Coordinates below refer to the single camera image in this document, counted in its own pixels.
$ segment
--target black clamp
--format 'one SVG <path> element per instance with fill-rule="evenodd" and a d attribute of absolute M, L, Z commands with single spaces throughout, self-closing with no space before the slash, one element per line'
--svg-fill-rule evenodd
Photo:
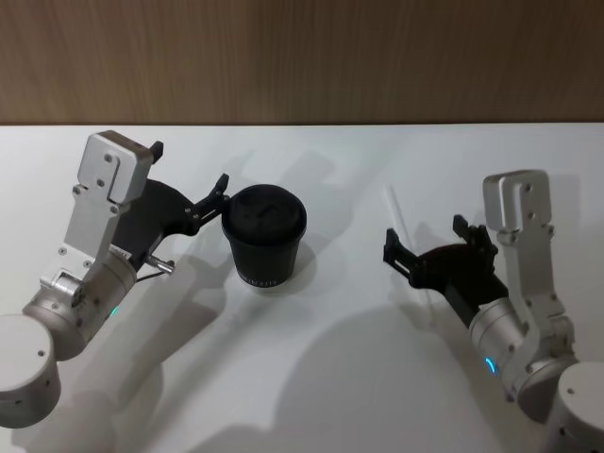
<path fill-rule="evenodd" d="M 462 216 L 456 215 L 453 231 L 465 243 L 437 247 L 417 257 L 390 228 L 386 232 L 384 261 L 406 277 L 413 288 L 442 294 L 469 327 L 481 305 L 507 297 L 508 289 L 495 275 L 497 247 L 491 243 L 486 226 L 469 226 Z"/>

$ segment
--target white table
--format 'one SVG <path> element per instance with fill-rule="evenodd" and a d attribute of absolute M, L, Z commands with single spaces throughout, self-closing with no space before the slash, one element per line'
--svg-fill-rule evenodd
<path fill-rule="evenodd" d="M 105 128 L 0 128 L 0 312 L 36 291 L 86 138 Z M 400 223 L 388 187 L 401 239 L 423 252 L 456 239 L 454 214 L 484 220 L 486 175 L 546 169 L 557 291 L 579 356 L 604 361 L 604 126 L 115 129 L 164 141 L 151 177 L 191 199 L 221 172 L 231 194 L 256 182 L 297 194 L 309 227 L 295 277 L 272 292 L 246 286 L 217 221 L 167 240 L 158 255 L 179 258 L 175 274 L 135 287 L 59 366 L 51 416 L 0 429 L 2 452 L 535 451 L 541 427 L 504 401 L 446 302 L 381 262 L 385 230 Z"/>

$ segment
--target wooden panel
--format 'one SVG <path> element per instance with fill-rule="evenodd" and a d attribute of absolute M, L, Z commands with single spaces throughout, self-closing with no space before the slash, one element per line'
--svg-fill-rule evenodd
<path fill-rule="evenodd" d="M 3 123 L 604 120 L 604 2 L 0 0 Z"/>

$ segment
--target black paper cup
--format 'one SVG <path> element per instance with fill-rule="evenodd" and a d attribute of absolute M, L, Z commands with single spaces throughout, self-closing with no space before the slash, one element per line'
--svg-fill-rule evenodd
<path fill-rule="evenodd" d="M 292 275 L 307 223 L 295 195 L 269 184 L 250 186 L 228 201 L 222 219 L 243 281 L 272 288 Z"/>

